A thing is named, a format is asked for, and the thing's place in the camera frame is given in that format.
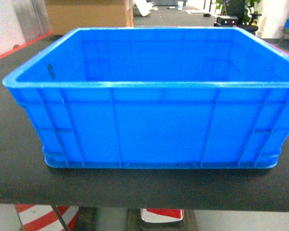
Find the striped safety pole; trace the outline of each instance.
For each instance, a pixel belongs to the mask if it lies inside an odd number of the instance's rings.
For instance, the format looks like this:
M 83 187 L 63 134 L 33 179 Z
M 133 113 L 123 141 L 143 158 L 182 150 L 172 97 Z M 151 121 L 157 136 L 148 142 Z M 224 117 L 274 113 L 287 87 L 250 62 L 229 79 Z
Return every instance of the striped safety pole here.
M 72 231 L 78 217 L 78 206 L 57 206 L 54 211 L 50 205 L 15 205 L 25 231 Z M 56 215 L 59 212 L 61 222 Z

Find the black office chair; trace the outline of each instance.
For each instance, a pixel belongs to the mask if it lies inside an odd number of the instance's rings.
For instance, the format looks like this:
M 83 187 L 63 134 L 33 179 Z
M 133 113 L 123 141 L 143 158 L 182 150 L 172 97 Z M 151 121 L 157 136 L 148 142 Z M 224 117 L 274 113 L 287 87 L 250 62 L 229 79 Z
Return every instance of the black office chair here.
M 255 35 L 255 32 L 259 29 L 259 27 L 253 26 L 252 23 L 262 14 L 259 14 L 257 11 L 251 13 L 249 24 L 246 25 L 244 24 L 245 0 L 224 0 L 223 7 L 226 15 L 236 16 L 238 18 L 237 27 Z

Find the white wall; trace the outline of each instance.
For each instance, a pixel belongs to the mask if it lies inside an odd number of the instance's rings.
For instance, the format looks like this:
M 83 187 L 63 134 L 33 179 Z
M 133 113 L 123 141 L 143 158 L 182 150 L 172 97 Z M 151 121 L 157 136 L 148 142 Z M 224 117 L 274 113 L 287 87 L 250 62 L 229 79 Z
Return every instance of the white wall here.
M 0 231 L 19 231 L 21 223 L 14 205 L 0 204 Z
M 206 5 L 204 7 L 204 10 L 209 12 L 209 8 L 210 8 L 210 1 L 208 0 L 208 1 L 206 1 Z
M 204 0 L 187 0 L 188 6 L 194 6 L 200 10 L 203 10 Z
M 289 213 L 195 210 L 199 231 L 289 231 Z
M 0 54 L 22 45 L 25 39 L 10 0 L 0 0 Z
M 261 0 L 257 10 L 262 16 L 258 19 L 259 30 L 256 35 L 263 39 L 282 37 L 280 27 L 289 18 L 289 0 Z

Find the red and white striped barrier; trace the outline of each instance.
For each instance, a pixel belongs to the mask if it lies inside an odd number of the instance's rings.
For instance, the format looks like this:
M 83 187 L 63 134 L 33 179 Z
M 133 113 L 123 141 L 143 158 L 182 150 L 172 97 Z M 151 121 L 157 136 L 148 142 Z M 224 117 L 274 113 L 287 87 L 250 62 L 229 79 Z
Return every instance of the red and white striped barrier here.
M 141 219 L 149 223 L 168 223 L 180 221 L 184 217 L 183 209 L 154 209 L 143 208 L 140 210 Z
M 25 231 L 64 231 L 56 213 L 50 205 L 15 205 Z M 73 230 L 78 206 L 57 206 L 65 224 Z

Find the green plant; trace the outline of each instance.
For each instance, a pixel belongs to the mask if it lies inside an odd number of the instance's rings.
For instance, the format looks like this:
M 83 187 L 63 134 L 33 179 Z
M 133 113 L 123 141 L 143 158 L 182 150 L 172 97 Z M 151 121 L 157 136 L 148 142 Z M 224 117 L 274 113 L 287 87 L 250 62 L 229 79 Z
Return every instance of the green plant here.
M 248 23 L 250 21 L 249 12 L 252 12 L 251 9 L 255 9 L 255 3 L 259 3 L 261 0 L 245 0 L 245 10 L 243 22 Z M 216 9 L 219 10 L 223 4 L 223 0 L 216 0 L 216 3 L 219 4 Z

